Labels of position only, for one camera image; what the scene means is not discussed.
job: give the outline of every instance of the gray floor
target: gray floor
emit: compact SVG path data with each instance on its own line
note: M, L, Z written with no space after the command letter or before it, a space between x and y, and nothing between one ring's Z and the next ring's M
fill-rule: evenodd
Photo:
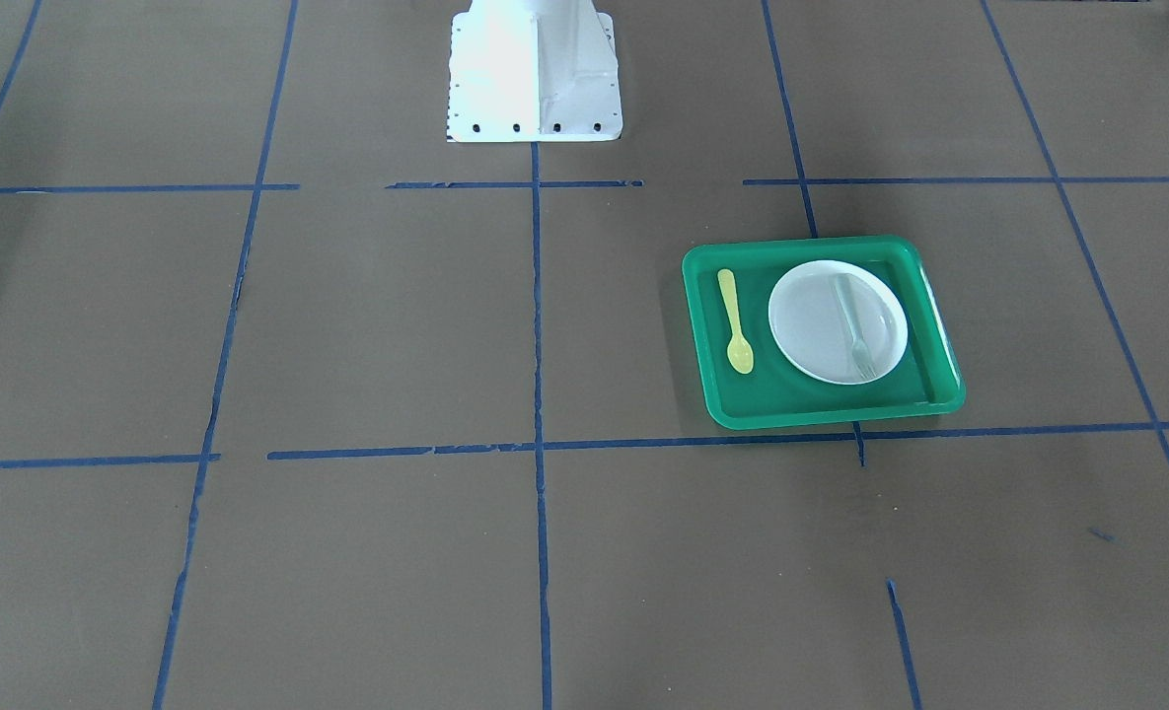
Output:
M1169 0L603 0L545 147L465 6L0 0L0 709L1169 709ZM679 257L877 233L966 407L717 427Z

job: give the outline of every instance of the yellow spoon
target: yellow spoon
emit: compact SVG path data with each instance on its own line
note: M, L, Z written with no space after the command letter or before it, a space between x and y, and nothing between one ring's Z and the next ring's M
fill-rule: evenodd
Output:
M733 337L729 346L725 350L729 357L729 365L742 375L755 368L755 351L750 350L750 343L742 336L742 318L738 316L738 288L733 281L733 271L720 269L715 274L720 282L720 296L724 296L724 310L729 315L729 328L733 329Z

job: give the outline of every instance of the tray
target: tray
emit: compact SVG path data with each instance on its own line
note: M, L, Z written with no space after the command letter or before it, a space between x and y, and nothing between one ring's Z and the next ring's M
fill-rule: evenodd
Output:
M782 274L817 260L869 270L899 298L908 318L908 347L886 377L856 386L823 382L801 373L777 350L768 328L768 295ZM732 269L736 277L742 333L755 350L755 370L747 375L731 367L724 353L729 325L719 269ZM966 401L966 382L921 256L899 236L706 243L685 255L682 273L706 411L731 430L946 414Z

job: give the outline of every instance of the white object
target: white object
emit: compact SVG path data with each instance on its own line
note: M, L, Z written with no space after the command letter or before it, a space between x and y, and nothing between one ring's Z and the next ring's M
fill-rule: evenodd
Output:
M869 344L873 375L851 358L851 328L833 283L849 275L859 336ZM831 384L864 384L894 370L908 347L908 319L894 292L876 275L844 261L809 261L787 271L768 298L768 326L795 367Z
M615 23L592 0L472 0L452 18L448 138L615 140Z

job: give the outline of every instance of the fork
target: fork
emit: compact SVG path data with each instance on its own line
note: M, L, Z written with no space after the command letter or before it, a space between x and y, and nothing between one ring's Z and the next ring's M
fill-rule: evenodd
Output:
M860 332L860 318L856 315L856 301L851 297L849 274L838 274L833 277L833 296L837 296L837 306L843 310L846 331L851 336L851 360L856 364L860 377L872 380L878 373L873 370L873 354L869 352L869 343L864 342L864 335Z

